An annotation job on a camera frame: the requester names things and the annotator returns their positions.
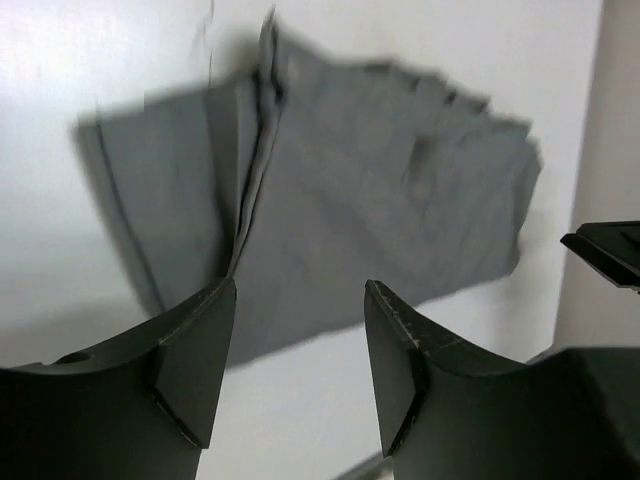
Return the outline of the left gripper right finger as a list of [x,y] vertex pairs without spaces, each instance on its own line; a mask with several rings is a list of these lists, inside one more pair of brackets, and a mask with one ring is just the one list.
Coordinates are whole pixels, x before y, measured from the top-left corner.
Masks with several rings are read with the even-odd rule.
[[364,317],[382,451],[398,479],[635,479],[639,352],[487,351],[368,281]]

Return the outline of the grey pleated skirt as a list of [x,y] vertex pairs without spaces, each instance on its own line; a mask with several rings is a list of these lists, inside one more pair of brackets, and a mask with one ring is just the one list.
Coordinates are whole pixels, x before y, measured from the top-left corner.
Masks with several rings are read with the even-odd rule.
[[76,138],[141,304],[223,276],[240,366],[509,275],[542,165],[528,123],[440,75],[331,60],[263,23],[251,69],[83,120]]

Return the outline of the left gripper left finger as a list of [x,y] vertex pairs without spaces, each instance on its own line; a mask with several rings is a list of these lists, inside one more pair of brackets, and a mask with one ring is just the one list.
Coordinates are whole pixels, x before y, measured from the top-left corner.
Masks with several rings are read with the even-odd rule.
[[233,330],[224,278],[56,362],[1,372],[5,479],[192,479],[211,442]]

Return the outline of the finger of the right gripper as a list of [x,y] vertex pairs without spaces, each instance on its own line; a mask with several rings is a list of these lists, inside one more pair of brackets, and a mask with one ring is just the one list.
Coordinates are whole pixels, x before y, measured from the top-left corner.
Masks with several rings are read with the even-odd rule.
[[590,222],[560,242],[616,287],[639,293],[639,231],[638,220]]

